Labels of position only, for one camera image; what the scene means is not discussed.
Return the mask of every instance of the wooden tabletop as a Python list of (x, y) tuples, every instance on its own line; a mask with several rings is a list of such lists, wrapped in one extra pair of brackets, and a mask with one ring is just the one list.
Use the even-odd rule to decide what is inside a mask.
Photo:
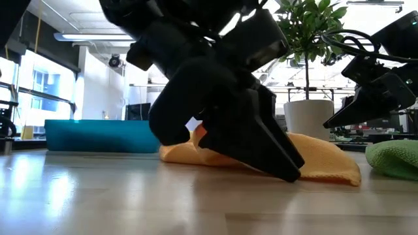
[(418, 234), (418, 183), (350, 155), (361, 187), (156, 155), (13, 153), (0, 157), (0, 234)]

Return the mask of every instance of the green cloth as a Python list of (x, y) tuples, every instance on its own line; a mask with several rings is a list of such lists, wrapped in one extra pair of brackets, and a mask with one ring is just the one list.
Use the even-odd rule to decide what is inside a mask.
[(418, 181), (418, 141), (392, 140), (366, 148), (366, 159), (378, 172)]

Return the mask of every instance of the ceiling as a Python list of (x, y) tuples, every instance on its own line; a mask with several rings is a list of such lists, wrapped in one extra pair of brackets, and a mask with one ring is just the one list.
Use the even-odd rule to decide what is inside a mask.
[[(116, 26), (107, 22), (102, 13), (99, 0), (32, 0), (28, 10), (33, 14), (39, 15), (40, 1), (44, 3), (42, 4), (42, 19), (60, 32), (123, 33)], [(274, 1), (269, 0), (269, 7), (277, 5)], [(397, 7), (350, 5), (344, 18), (344, 28), (373, 34), (397, 18), (418, 8), (418, 1), (416, 0), (403, 1), (405, 1), (404, 10), (400, 14), (395, 14)], [(111, 53), (125, 54), (130, 42), (101, 42), (89, 45), (91, 45), (91, 51), (99, 55), (99, 57), (110, 57)], [(343, 61), (332, 67), (324, 67), (317, 60), (310, 69), (312, 86), (353, 87), (354, 84), (340, 74), (341, 70), (349, 62), (350, 57), (345, 57)], [(162, 74), (158, 73), (155, 68), (153, 68), (150, 74), (155, 79), (161, 80)], [(304, 76), (302, 69), (290, 67), (287, 63), (281, 63), (270, 73), (265, 84), (284, 86), (288, 82), (293, 82), (296, 86), (304, 86)]]

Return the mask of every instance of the white plant pot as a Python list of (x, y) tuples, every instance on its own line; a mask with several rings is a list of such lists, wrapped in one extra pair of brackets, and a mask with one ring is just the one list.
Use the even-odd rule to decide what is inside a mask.
[(293, 101), (284, 105), (287, 131), (329, 141), (323, 124), (334, 114), (334, 103), (326, 100)]

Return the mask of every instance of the potted plant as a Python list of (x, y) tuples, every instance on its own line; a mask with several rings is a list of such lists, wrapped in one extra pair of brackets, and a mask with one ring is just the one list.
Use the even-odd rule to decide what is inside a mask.
[(339, 48), (329, 46), (321, 40), (321, 35), (332, 29), (341, 29), (341, 18), (347, 13), (347, 7), (334, 9), (330, 0), (281, 0), (278, 25), (286, 36), (290, 51), (280, 61), (292, 58), (296, 63), (305, 62), (306, 100), (285, 104), (288, 129), (294, 133), (329, 139), (329, 130), (322, 124), (334, 113), (332, 101), (313, 101), (309, 99), (309, 62), (318, 57), (329, 60), (332, 54), (341, 54)]

